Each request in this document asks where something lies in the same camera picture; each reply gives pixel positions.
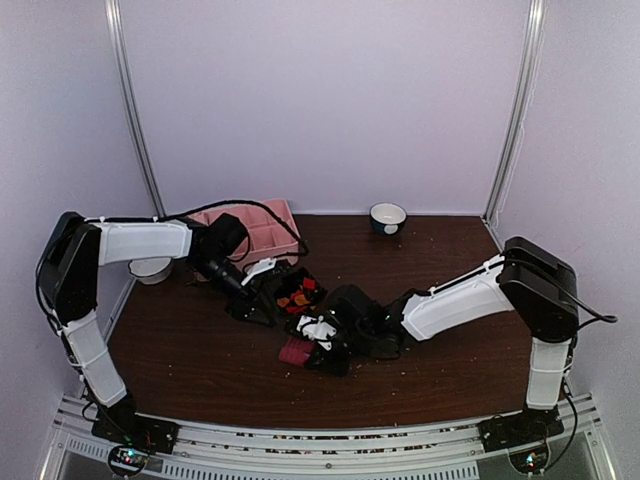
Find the black cable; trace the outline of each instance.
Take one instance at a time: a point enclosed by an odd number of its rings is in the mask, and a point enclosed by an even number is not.
[[[517,258],[505,259],[504,263],[512,263],[512,264],[515,264],[515,265],[521,265],[521,266],[525,267],[526,269],[528,269],[530,271],[533,271],[533,273],[535,273],[536,275],[544,278],[547,282],[551,283],[554,287],[556,287],[559,290],[561,290],[567,297],[569,297],[573,302],[575,302],[576,305],[578,305],[585,312],[590,314],[593,318],[588,320],[588,321],[586,321],[582,325],[580,325],[578,327],[578,330],[586,327],[587,325],[591,325],[592,323],[595,323],[595,322],[616,323],[618,321],[618,317],[616,317],[615,315],[603,315],[603,314],[597,312],[596,310],[594,310],[593,308],[591,308],[589,305],[587,305],[582,300],[580,300],[578,297],[576,297],[572,292],[568,291],[567,288],[564,285],[562,285],[560,282],[558,282],[555,278],[553,278],[551,275],[549,275],[543,269],[538,267],[536,264],[528,262],[526,260],[520,260],[520,259],[517,259]]]
[[[107,413],[107,411],[105,410],[105,408],[100,405],[100,402],[95,402],[96,407],[98,407],[98,410],[100,410],[100,412],[102,413],[102,415],[104,415],[104,418],[106,418],[107,420],[109,420],[109,423],[111,423],[111,425],[113,425],[114,427],[116,427],[118,430],[120,430],[120,432],[122,433],[122,435],[124,436],[124,439],[127,442],[130,442],[127,445],[133,445],[133,435],[131,435],[129,432],[125,431],[120,425],[118,425]]]
[[[249,271],[249,269],[251,267],[253,267],[256,263],[258,263],[260,260],[256,260],[255,262],[249,262],[247,263],[244,267],[242,267],[242,273],[244,273],[245,275],[247,274],[247,272]]]
[[[251,234],[249,234],[247,236],[247,250],[242,254],[242,256],[239,259],[237,259],[237,260],[229,259],[229,260],[231,261],[231,263],[239,263],[239,262],[241,262],[242,260],[244,260],[245,258],[247,258],[249,256],[249,253],[251,253],[251,248],[252,248],[252,245],[251,245]]]
[[[487,270],[493,270],[496,267],[499,267],[501,265],[504,265],[504,261],[500,260],[496,263],[492,263],[491,265],[489,265],[488,267],[478,267],[475,270],[471,271],[470,273],[467,273],[466,275],[463,275],[461,277],[455,278],[453,280],[450,280],[448,282],[443,283],[442,285],[438,285],[437,287],[434,286],[433,290],[419,290],[417,288],[410,288],[409,290],[407,290],[406,292],[404,292],[399,299],[408,299],[409,297],[411,297],[412,295],[419,295],[421,297],[432,297],[433,295],[442,292],[443,290],[447,290],[448,288],[451,288],[455,285],[458,285],[466,280],[469,280],[470,278],[473,277],[477,277],[478,275],[482,275],[484,272],[486,272]]]
[[[564,448],[560,452],[560,455],[558,455],[553,462],[551,462],[549,465],[547,465],[544,468],[544,472],[545,473],[548,472],[549,470],[551,470],[553,467],[555,467],[557,465],[557,463],[565,455],[565,453],[567,453],[567,450],[569,450],[569,447],[573,443],[573,439],[576,437],[576,433],[578,431],[578,410],[576,409],[576,406],[573,403],[573,400],[571,400],[571,394],[569,393],[569,387],[567,386],[567,382],[565,381],[564,378],[562,379],[562,385],[563,385],[564,391],[565,391],[564,392],[564,394],[565,394],[564,396],[567,399],[567,402],[569,403],[569,406],[571,407],[571,410],[573,410],[573,430],[571,431],[571,436],[569,437],[569,441],[567,441],[566,445],[564,446]]]
[[[303,323],[302,325],[298,325],[298,327],[296,327],[296,330],[298,330],[304,336],[304,333],[302,332],[302,330],[304,330],[309,325],[317,325],[319,322],[320,322],[320,320],[318,320],[316,318],[314,318],[313,320],[308,320],[305,323]]]
[[[121,223],[169,222],[171,220],[180,220],[181,218],[188,217],[188,216],[193,215],[195,213],[202,212],[203,210],[208,210],[210,208],[223,207],[225,205],[251,205],[253,207],[258,207],[258,208],[263,209],[265,212],[267,212],[271,216],[271,218],[273,218],[278,223],[278,225],[280,225],[282,228],[284,228],[287,231],[287,233],[289,235],[291,235],[293,237],[293,239],[298,243],[298,245],[300,245],[300,248],[302,248],[302,252],[281,253],[279,255],[275,255],[273,258],[306,257],[307,255],[309,255],[309,247],[307,246],[306,242],[304,240],[302,240],[300,235],[298,235],[293,230],[293,228],[291,228],[287,224],[287,222],[282,220],[282,218],[280,218],[270,207],[268,207],[267,205],[265,205],[263,203],[256,202],[254,200],[221,200],[219,202],[213,202],[213,203],[209,203],[207,205],[202,205],[201,207],[198,207],[198,208],[187,210],[186,212],[176,213],[176,214],[173,214],[173,215],[166,215],[164,217],[109,217],[109,218],[103,218],[103,219],[92,218],[92,219],[87,219],[85,221],[89,222],[89,223],[95,223],[95,222],[100,222],[100,221],[104,221],[104,222],[121,222]]]
[[[60,331],[62,326],[60,325],[60,322],[58,322],[58,319],[55,317],[51,309],[45,306],[45,300],[43,300],[42,298],[42,289],[40,288],[40,273],[42,271],[42,266],[44,265],[44,262],[47,260],[47,258],[49,258],[51,254],[53,254],[53,251],[69,237],[71,237],[71,232],[67,232],[66,234],[57,238],[55,241],[51,242],[51,244],[42,254],[42,257],[38,261],[38,264],[36,265],[36,300],[38,301],[40,310],[42,310],[42,313],[44,313],[45,317],[47,318],[47,322],[49,323],[51,330],[53,330],[53,333],[55,333],[56,335],[58,335],[58,332]]]
[[[89,407],[91,407],[91,405],[93,405],[94,403],[95,402],[90,400],[89,402],[87,402],[87,404],[84,407],[82,407],[82,418],[84,418],[87,422],[96,423],[98,421],[96,419],[87,418],[87,415],[86,415],[87,410],[89,410]]]
[[[289,235],[291,235],[293,237],[293,239],[298,242],[298,244],[300,245],[300,248],[302,248],[302,252],[288,252],[288,253],[281,253],[279,255],[276,255],[274,258],[282,258],[282,257],[305,257],[307,255],[309,255],[309,247],[307,246],[307,244],[305,243],[304,240],[302,240],[302,238],[300,238],[300,235],[298,235],[293,228],[291,228],[287,222],[285,222],[284,220],[282,220],[282,218],[280,218],[270,207],[268,207],[267,205],[260,203],[260,202],[255,202],[253,200],[221,200],[219,202],[214,202],[214,203],[209,203],[208,205],[203,205],[201,207],[198,208],[194,208],[192,210],[187,210],[186,212],[182,212],[182,213],[176,213],[174,215],[167,215],[165,217],[160,217],[158,218],[159,222],[168,222],[170,220],[179,220],[180,218],[183,217],[188,217],[190,215],[193,215],[195,213],[199,213],[203,210],[208,210],[210,208],[217,208],[217,207],[222,207],[224,205],[251,205],[253,207],[258,207],[263,209],[265,212],[267,212],[271,218],[273,218],[278,225],[280,225],[282,228],[284,228],[287,233]]]

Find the white wall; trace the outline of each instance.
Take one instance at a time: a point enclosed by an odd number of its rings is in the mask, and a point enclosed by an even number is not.
[[[136,0],[123,25],[169,211],[484,211],[527,0]]]
[[[34,294],[64,210],[149,214],[127,130],[104,2],[0,1],[0,477],[34,478],[75,375]],[[124,268],[99,279],[108,315]]]
[[[551,2],[535,96],[499,215],[567,260],[616,326],[580,334],[572,379],[594,394],[628,479],[640,470],[640,4]]]

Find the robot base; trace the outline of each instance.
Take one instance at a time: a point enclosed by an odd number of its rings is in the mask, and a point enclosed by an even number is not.
[[[135,416],[136,430],[144,441],[138,438],[133,439],[133,447],[143,451],[154,453],[171,454],[173,446],[178,438],[178,425],[166,420]],[[91,434],[95,437],[104,438],[114,443],[128,444],[122,431],[105,416],[98,414],[96,422],[93,424]]]
[[[507,417],[495,416],[478,424],[485,452],[514,448],[560,435],[564,426],[553,410],[525,409]]]

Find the pink tray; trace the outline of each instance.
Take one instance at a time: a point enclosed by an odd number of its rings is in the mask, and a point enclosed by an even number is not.
[[[291,210],[289,210],[289,205],[286,200],[277,198],[260,203],[264,203],[271,208],[294,232],[298,233],[298,227],[296,227],[296,223],[293,221],[293,216],[291,215]],[[251,251],[244,260],[236,264],[238,268],[242,269],[245,265],[263,258],[273,257],[282,253],[298,252],[298,242],[282,225],[279,225],[271,215],[260,207],[237,205],[212,208],[191,215],[191,218],[205,225],[211,225],[223,213],[238,217],[244,226],[247,227],[249,237],[251,238]],[[242,258],[247,251],[247,243],[247,240],[242,242],[229,258],[234,261]],[[298,261],[298,257],[296,256],[284,258],[289,260],[291,264],[295,264]]]

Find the brown tabletop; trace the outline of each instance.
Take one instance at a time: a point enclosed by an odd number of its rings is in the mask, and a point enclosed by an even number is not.
[[[496,253],[478,218],[410,217],[383,237],[362,216],[297,216],[311,254],[301,261],[331,290],[355,283],[387,303],[408,288],[444,283]],[[143,413],[254,427],[409,425],[522,407],[530,335],[515,313],[405,342],[399,360],[355,359],[345,378],[278,361],[282,328],[233,320],[225,298],[164,283],[137,285],[110,350]]]

